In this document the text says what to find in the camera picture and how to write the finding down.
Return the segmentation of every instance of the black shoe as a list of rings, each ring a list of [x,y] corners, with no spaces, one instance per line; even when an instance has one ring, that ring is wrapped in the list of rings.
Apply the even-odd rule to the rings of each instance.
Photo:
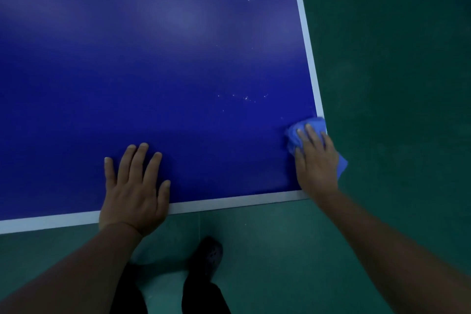
[[[222,245],[214,238],[205,237],[189,261],[189,275],[204,276],[210,281],[222,259]]]

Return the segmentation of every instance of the table surface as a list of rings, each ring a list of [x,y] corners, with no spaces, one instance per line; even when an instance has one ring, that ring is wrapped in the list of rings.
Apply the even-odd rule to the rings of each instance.
[[[103,158],[161,151],[171,213],[301,198],[323,116],[302,0],[0,0],[0,233],[96,222]]]

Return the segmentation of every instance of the hand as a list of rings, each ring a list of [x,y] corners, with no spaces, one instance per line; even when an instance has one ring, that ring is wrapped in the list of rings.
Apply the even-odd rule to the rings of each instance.
[[[326,143],[324,147],[321,139],[309,124],[306,125],[309,138],[301,129],[298,129],[297,132],[302,140],[304,154],[299,148],[296,148],[296,176],[304,192],[317,201],[319,197],[338,190],[339,154],[333,146],[332,139],[322,133]]]
[[[105,158],[106,197],[100,212],[100,229],[123,222],[146,236],[164,222],[169,210],[170,181],[162,183],[157,195],[161,153],[154,154],[142,176],[148,149],[146,143],[139,145],[137,152],[135,145],[129,145],[121,158],[117,178],[113,160]]]

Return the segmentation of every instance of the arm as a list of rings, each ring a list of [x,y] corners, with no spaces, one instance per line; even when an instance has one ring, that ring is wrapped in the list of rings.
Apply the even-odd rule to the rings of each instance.
[[[162,154],[142,175],[148,145],[131,145],[116,178],[105,158],[106,197],[100,232],[84,246],[0,303],[2,313],[108,313],[121,273],[143,236],[166,218],[170,182],[156,196]]]
[[[471,313],[471,281],[355,204],[337,188],[338,153],[309,126],[296,150],[303,190],[344,235],[369,277],[397,313]]]

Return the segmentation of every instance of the blue rag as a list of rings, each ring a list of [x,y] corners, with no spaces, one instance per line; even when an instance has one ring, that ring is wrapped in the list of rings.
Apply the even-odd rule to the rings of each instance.
[[[324,144],[324,139],[321,136],[321,132],[326,132],[326,120],[321,117],[316,118],[309,118],[307,120],[303,120],[296,124],[293,124],[291,127],[286,129],[286,136],[288,137],[288,151],[294,155],[294,151],[296,148],[300,148],[302,150],[302,141],[296,132],[298,129],[301,129],[303,132],[305,129],[306,124],[310,124],[312,128],[314,128],[315,132],[322,140]],[[337,166],[337,179],[340,178],[342,172],[347,168],[349,162],[345,160],[343,156],[339,154],[339,164]]]

